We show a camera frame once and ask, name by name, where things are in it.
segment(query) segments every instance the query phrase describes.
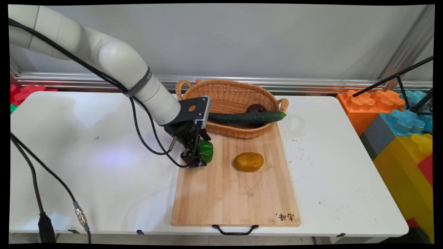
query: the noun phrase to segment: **orange building block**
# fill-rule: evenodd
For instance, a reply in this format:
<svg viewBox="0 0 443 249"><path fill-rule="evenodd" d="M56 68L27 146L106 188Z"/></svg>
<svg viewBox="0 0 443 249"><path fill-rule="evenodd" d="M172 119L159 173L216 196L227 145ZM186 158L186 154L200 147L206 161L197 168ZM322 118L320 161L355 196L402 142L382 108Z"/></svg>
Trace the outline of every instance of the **orange building block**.
<svg viewBox="0 0 443 249"><path fill-rule="evenodd" d="M355 90L337 94L337 99L345 110L352 126L361 136L372 123L378 113L391 113L391 111L404 110L404 99L394 91L378 90L375 94L368 92L353 97Z"/></svg>

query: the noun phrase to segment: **white table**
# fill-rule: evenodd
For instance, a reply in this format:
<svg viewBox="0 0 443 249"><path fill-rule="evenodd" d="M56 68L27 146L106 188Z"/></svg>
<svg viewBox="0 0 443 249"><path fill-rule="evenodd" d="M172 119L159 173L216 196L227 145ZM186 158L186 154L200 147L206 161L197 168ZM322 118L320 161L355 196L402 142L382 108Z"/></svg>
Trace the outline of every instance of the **white table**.
<svg viewBox="0 0 443 249"><path fill-rule="evenodd" d="M300 227L260 227L254 235L398 237L408 226L337 99L289 100L279 121ZM160 151L136 105L146 142ZM140 142L129 100L120 93L33 93L12 115L11 131L72 190L92 233L220 234L171 226L179 168ZM157 126L164 147L171 137ZM179 160L182 146L171 156ZM43 207L58 233L84 233L65 189L38 163ZM11 142L9 231L37 232L31 172ZM247 231L248 227L224 227Z"/></svg>

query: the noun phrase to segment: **blue building block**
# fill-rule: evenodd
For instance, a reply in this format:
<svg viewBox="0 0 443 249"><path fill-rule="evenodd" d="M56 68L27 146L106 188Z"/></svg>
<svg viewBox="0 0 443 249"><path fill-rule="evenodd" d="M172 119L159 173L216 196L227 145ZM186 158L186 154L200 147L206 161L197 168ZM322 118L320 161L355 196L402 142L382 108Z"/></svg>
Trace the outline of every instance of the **blue building block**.
<svg viewBox="0 0 443 249"><path fill-rule="evenodd" d="M422 91L406 90L405 93L406 93L406 96L408 97L408 102L409 102L410 107L414 107L426 95L426 93L424 93ZM399 93L399 95L400 95L400 98L404 99L403 94ZM427 106L427 103L420 108L420 111L423 111L422 109L429 108L429 106Z"/></svg>
<svg viewBox="0 0 443 249"><path fill-rule="evenodd" d="M375 153L380 154L396 136L422 135L425 122L417 114L404 110L379 113L366 129L364 135Z"/></svg>
<svg viewBox="0 0 443 249"><path fill-rule="evenodd" d="M432 116L431 115L420 115L420 116L418 116L418 118L424 122L424 129L429 131L430 133L433 133L432 132Z"/></svg>

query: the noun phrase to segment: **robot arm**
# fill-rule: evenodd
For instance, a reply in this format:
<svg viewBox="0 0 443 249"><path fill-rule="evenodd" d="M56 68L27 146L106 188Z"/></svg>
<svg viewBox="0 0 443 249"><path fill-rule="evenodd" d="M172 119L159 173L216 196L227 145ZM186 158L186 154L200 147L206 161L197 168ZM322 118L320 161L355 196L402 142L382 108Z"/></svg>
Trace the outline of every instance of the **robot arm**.
<svg viewBox="0 0 443 249"><path fill-rule="evenodd" d="M48 7L8 4L8 17L50 38L91 66L100 69L131 89L148 70L140 55L127 43L74 22ZM68 59L44 41L9 26L10 43ZM152 75L135 95L150 111L154 121L166 125L180 112L179 102Z"/></svg>
<svg viewBox="0 0 443 249"><path fill-rule="evenodd" d="M135 88L133 96L149 110L153 120L174 137L171 147L176 140L184 145L181 158L186 166L206 166L201 160L198 144L200 136L210 140L205 130L211 104L209 96L177 101L149 73L147 64L130 45L83 27L45 6L8 4L8 17L46 36L90 66L118 80L129 92ZM9 41L55 58L68 59L54 47L19 27L9 26ZM138 87L139 82L146 84ZM188 111L191 106L195 106L192 112Z"/></svg>

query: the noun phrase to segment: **black cable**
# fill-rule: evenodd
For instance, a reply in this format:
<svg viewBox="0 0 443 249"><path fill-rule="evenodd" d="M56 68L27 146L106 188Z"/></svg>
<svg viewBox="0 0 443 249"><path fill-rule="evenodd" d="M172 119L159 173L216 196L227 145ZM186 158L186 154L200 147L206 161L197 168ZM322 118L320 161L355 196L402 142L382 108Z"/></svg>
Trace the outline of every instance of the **black cable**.
<svg viewBox="0 0 443 249"><path fill-rule="evenodd" d="M149 110L146 108L145 105L143 105L143 103L138 100L136 97L134 97L134 100L137 101L141 107L143 107L143 109L145 110L145 112L148 114L149 116L149 120L151 121L151 126L152 126L152 131L154 132L154 136L155 139L157 140L157 143L159 143L160 148L163 150L163 152L165 153L165 155L177 166L179 166L180 168L186 168L189 166L190 162L187 163L186 165L180 165L179 163L177 163L170 155L169 153L165 150L165 148L163 147L162 143L160 143L159 137L157 136L157 131L155 131L155 125L154 125L154 121L152 120L152 116L151 113L149 112Z"/></svg>
<svg viewBox="0 0 443 249"><path fill-rule="evenodd" d="M138 136L139 136L141 142L143 143L143 145L144 145L144 146L145 146L150 152L152 152L152 153L154 153L154 154L156 154L156 155L165 155L166 153L164 153L164 152L163 152L163 153L161 153L161 152L156 152L156 151L154 151L153 149L151 149L151 148L145 143L143 137L142 137L141 134L140 134L140 130L139 130L139 128L138 128L137 114L136 114L136 107L135 107L135 104L134 104L134 100L133 100L132 98L129 98L129 100L131 101L132 113L134 114L134 124L135 124L135 126L136 126L137 134L138 134Z"/></svg>
<svg viewBox="0 0 443 249"><path fill-rule="evenodd" d="M54 172L52 172L51 169L49 169L44 162L42 162L34 153L32 153L32 151L30 149L28 149L28 147L26 147L26 145L24 145L22 143L22 141L20 141L20 139L18 139L12 132L11 132L11 137L13 137L18 144L20 144L21 147L23 147L39 164L42 165L42 167L49 172L49 174L51 174L54 178L56 178L58 180L58 182L63 185L63 187L66 189L66 191L68 192L69 196L72 199L72 202L76 202L74 195L72 194L71 190L68 188L68 186L60 179L60 177L58 177L58 175L56 175Z"/></svg>
<svg viewBox="0 0 443 249"><path fill-rule="evenodd" d="M31 163L31 160L29 160L28 156L26 155L26 153L22 150L22 148L17 144L17 139L14 136L14 134L12 134L11 132L11 141L14 143L14 145L17 147L17 149L19 150L19 152L22 154L22 156L25 158L26 162L29 165L29 168L31 168L31 173L32 173L32 182L34 184L34 192L35 192L35 196L37 198L37 204L39 205L39 210L41 214L44 214L45 211L43 210L43 205L42 205L42 200L40 199L40 193L39 193L39 187L37 186L37 175L35 174L35 168Z"/></svg>
<svg viewBox="0 0 443 249"><path fill-rule="evenodd" d="M62 54L66 55L68 58L72 59L73 61L77 62L78 64L84 66L86 69L90 70L91 72L93 72L94 74L96 74L97 76L99 76L100 78L102 78L104 81L110 83L111 85L115 86L116 88L120 89L122 92L126 92L128 91L128 89L121 84L118 80L112 78L111 76L101 72L100 70L98 70L97 68L89 65L88 63L84 62L83 60L81 60L79 57L75 56L74 54L72 54L71 52L69 52L68 50L64 49L62 46L58 45L57 43L55 43L54 41L52 41L51 39L47 38L46 36L42 35L41 33L35 31L34 29L31 29L29 27L26 27L16 21L14 21L11 18L8 18L8 24L15 26L15 27L19 27L24 29L25 31L27 31L28 33L35 35L37 38L41 39L42 41L48 43L49 45L51 45L52 47L54 47L56 50L60 51ZM189 166L189 163L186 165L180 165L178 164L170 155L169 155L169 151L166 151L163 147L163 145L161 144L158 136L157 136L157 132L155 130L155 125L152 119L152 116L150 114L150 112L148 111L148 109L146 108L145 105L143 105L143 103L136 97L133 97L133 99L135 101L137 101L140 106L143 107L143 109L146 111L146 113L149 116L149 119L151 121L151 125L152 125L152 130L154 132L154 136L155 139L157 140L157 143L159 144L160 148L163 150L164 155L166 155L175 165L179 166L179 167L187 167ZM145 145L146 143L144 142L144 140L141 137L140 131L138 130L138 126L136 127L137 130L137 134L139 135L139 138L142 140L142 143Z"/></svg>
<svg viewBox="0 0 443 249"><path fill-rule="evenodd" d="M64 49L62 46L58 45L57 43L55 43L51 39L47 38L46 36L42 35L41 33L37 32L37 31L35 31L34 29L26 27L23 24L20 24L20 23L14 21L11 18L8 18L8 24L11 25L11 26L19 27L19 28L25 30L26 32L30 33L31 35L35 35L40 40L48 43L49 45L54 47L56 50L60 51L62 54L66 55L68 58L72 59L73 61L77 62L78 64L84 66L89 71L93 72L94 74L96 74L97 76L102 78L103 80L109 82L110 84L114 85L115 87L117 87L118 89L120 89L122 91L127 91L125 86L122 85L121 83L119 83L116 79L112 78L111 76L101 72L97 68L95 68L95 67L89 65L88 63L84 62L79 57L75 56L74 54L72 54L68 50Z"/></svg>
<svg viewBox="0 0 443 249"><path fill-rule="evenodd" d="M91 244L91 232L88 230L86 233L88 234L88 244Z"/></svg>

